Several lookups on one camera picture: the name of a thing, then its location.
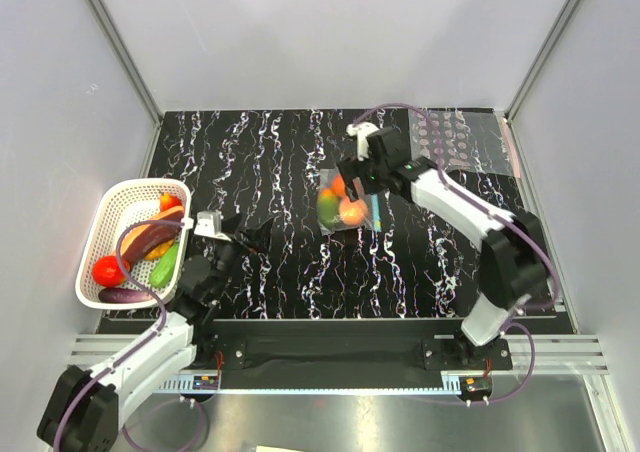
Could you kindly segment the orange pumpkin toy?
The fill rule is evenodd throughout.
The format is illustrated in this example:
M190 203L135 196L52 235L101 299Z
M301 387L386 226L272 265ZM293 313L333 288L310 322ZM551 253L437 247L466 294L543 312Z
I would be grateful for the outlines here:
M346 185L340 174L336 174L331 182L332 191L340 198L347 196Z

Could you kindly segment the peach toy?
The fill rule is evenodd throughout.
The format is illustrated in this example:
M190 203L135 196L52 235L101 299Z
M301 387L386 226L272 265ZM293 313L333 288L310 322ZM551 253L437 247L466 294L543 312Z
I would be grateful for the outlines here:
M351 201L348 197L344 197L339 204L340 220L348 226L361 225L369 213L366 202L362 199Z

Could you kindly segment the clear zip bag blue zipper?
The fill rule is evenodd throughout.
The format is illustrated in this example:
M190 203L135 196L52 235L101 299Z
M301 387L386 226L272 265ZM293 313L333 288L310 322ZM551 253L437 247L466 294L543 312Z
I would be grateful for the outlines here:
M352 201L337 168L320 170L316 216L322 235L361 227L382 231L378 197L366 195L358 179L354 185L358 199Z

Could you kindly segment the green orange mango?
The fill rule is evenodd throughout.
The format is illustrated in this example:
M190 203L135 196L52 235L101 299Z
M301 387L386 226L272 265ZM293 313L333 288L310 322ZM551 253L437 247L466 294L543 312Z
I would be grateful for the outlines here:
M339 221L340 198L330 188L323 188L317 198L318 221L325 227L333 227Z

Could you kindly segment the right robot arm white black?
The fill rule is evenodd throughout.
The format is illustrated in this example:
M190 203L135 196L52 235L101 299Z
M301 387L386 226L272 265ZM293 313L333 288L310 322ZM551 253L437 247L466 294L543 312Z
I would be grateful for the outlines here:
M453 346L460 365L480 366L510 317L547 286L551 264L538 218L493 206L450 180L436 162L413 158L409 139L397 129L363 122L346 133L357 153L337 168L349 199L388 191L446 220L480 253L480 293Z

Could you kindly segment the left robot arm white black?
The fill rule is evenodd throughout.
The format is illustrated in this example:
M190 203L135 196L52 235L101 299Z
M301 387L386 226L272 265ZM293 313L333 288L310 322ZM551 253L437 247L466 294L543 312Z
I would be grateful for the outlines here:
M237 262L265 254L273 222L241 227L240 215L222 219L202 212L195 234L213 239L212 256L182 261L174 299L126 347L89 369L68 367L58 378L36 435L55 451L108 451L129 417L166 380L181 370L221 367L214 322L217 301Z

